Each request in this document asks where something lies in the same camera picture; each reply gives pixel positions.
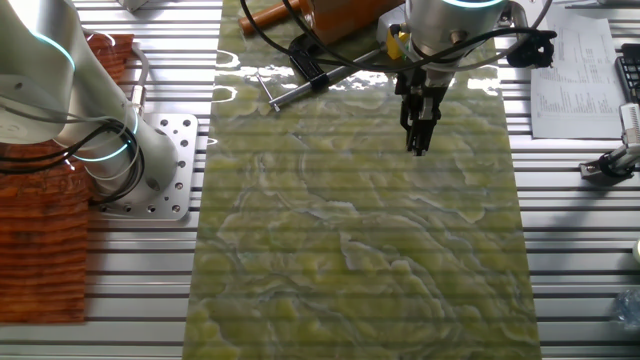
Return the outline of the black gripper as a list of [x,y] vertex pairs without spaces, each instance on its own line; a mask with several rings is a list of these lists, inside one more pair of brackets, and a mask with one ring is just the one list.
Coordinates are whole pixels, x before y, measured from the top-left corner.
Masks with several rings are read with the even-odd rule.
[[[440,104],[449,88],[452,73],[418,68],[401,72],[396,78],[395,94],[402,98],[400,125],[406,131],[406,150],[424,155],[441,118]],[[419,120],[419,134],[414,129]]]

